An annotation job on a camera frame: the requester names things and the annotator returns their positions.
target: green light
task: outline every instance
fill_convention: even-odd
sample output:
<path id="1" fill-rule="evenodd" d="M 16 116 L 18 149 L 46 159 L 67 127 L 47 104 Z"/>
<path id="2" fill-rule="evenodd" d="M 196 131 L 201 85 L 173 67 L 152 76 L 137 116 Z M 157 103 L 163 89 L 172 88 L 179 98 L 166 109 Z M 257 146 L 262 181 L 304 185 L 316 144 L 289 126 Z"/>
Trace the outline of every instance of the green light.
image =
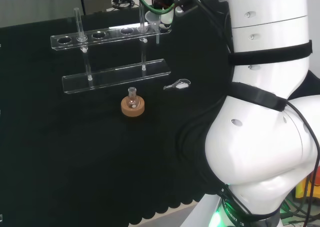
<path id="1" fill-rule="evenodd" d="M 220 223 L 221 223 L 221 217 L 219 212 L 217 211 L 212 215 L 212 218 L 209 223 L 209 227 L 218 227 Z"/>

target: orange object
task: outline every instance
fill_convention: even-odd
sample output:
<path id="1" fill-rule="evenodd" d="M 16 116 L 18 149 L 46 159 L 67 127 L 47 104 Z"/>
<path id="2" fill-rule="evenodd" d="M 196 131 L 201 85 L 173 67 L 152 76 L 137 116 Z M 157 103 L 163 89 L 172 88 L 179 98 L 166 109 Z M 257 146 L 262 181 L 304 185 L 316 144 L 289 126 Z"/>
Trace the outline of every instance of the orange object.
<path id="1" fill-rule="evenodd" d="M 137 98 L 139 99 L 140 103 L 136 108 L 131 108 L 128 106 L 128 96 L 123 98 L 123 100 L 121 101 L 121 110 L 123 114 L 128 117 L 138 117 L 142 115 L 142 113 L 145 111 L 145 101 L 140 96 L 137 96 Z"/>
<path id="2" fill-rule="evenodd" d="M 310 181 L 308 184 L 308 190 L 306 192 L 306 196 L 310 196 L 310 189 L 311 189 L 311 184 L 312 184 L 312 178 L 313 178 L 313 172 L 311 173 Z M 295 187 L 295 197 L 297 199 L 303 198 L 304 197 L 304 192 L 305 192 L 305 186 L 306 186 L 306 181 L 307 178 L 302 180 L 298 185 Z M 313 190 L 313 197 L 320 199 L 320 167 L 318 167 L 317 172 L 316 172 L 316 177 L 315 177 L 315 186 Z"/>
<path id="3" fill-rule="evenodd" d="M 311 173 L 311 177 L 310 177 L 311 181 L 312 181 L 313 177 L 314 177 L 314 172 Z M 316 171 L 315 185 L 320 186 L 320 167 L 318 167 L 318 169 Z"/>

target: black tablecloth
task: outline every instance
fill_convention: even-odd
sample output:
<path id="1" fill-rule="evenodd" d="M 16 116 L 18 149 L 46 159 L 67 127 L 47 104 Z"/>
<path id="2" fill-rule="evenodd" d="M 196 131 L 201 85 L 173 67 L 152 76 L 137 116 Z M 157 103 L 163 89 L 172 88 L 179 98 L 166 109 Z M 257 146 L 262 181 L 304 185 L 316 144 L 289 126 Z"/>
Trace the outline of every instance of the black tablecloth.
<path id="1" fill-rule="evenodd" d="M 223 11 L 225 5 L 216 7 Z M 138 19 L 137 9 L 112 11 L 86 16 L 83 24 L 94 30 Z M 230 78 L 225 45 L 209 21 L 195 10 L 176 19 L 159 46 L 148 38 L 147 60 L 164 58 L 168 77 L 65 94 L 61 77 L 84 72 L 84 63 L 79 49 L 52 50 L 50 36 L 75 31 L 72 18 L 0 29 L 5 226 L 125 227 L 199 201 L 204 192 L 196 174 L 177 160 L 175 134 L 220 98 Z M 93 71 L 138 63 L 139 40 L 90 46 L 89 55 Z M 296 96 L 319 86 L 308 78 Z M 189 79 L 191 86 L 162 90 L 178 79 Z M 145 100 L 138 118 L 121 112 L 130 86 Z"/>

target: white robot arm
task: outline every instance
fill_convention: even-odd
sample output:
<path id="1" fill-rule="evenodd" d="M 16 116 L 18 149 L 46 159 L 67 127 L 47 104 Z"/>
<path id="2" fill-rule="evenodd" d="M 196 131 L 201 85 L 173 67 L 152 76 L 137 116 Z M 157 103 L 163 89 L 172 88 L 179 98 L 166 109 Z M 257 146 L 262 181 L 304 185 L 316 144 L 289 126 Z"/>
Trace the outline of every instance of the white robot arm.
<path id="1" fill-rule="evenodd" d="M 228 0 L 235 53 L 272 50 L 309 42 L 307 0 Z M 309 57 L 238 65 L 233 82 L 288 99 L 309 69 Z M 320 96 L 294 99 L 320 139 Z M 314 168 L 317 149 L 292 108 L 276 111 L 228 96 L 205 143 L 215 175 L 256 215 L 279 209 L 287 194 Z M 232 222 L 226 217 L 227 226 Z"/>

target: gray floor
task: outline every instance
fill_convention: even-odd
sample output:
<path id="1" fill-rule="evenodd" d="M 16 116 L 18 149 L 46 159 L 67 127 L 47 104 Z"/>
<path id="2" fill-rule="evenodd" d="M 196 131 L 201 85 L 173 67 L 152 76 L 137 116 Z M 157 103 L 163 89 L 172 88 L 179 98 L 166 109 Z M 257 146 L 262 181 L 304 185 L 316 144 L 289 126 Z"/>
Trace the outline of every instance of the gray floor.
<path id="1" fill-rule="evenodd" d="M 300 203 L 299 202 L 294 202 L 297 206 L 299 206 L 300 205 Z M 290 208 L 291 208 L 291 211 L 295 211 L 296 209 L 290 204 L 290 203 L 288 203 L 289 204 L 289 206 L 290 206 Z M 303 208 L 302 208 L 304 211 L 307 211 L 308 210 L 308 204 L 306 203 L 306 204 L 304 204 L 304 206 L 303 206 Z M 320 213 L 320 206 L 319 205 L 312 205 L 312 207 L 311 207 L 311 215 L 317 215 L 317 214 L 319 214 Z M 304 221 L 304 219 L 303 218 L 299 218 L 299 217 L 290 217 L 290 218 L 286 218 L 286 219 L 284 219 L 284 220 L 282 220 L 282 223 L 284 224 L 284 225 L 286 225 L 286 224 L 288 224 L 288 222 L 290 222 L 290 221 Z M 311 224 L 314 224 L 314 225 L 320 225 L 320 220 L 316 220 L 316 221 L 313 221 L 313 222 L 311 222 Z"/>

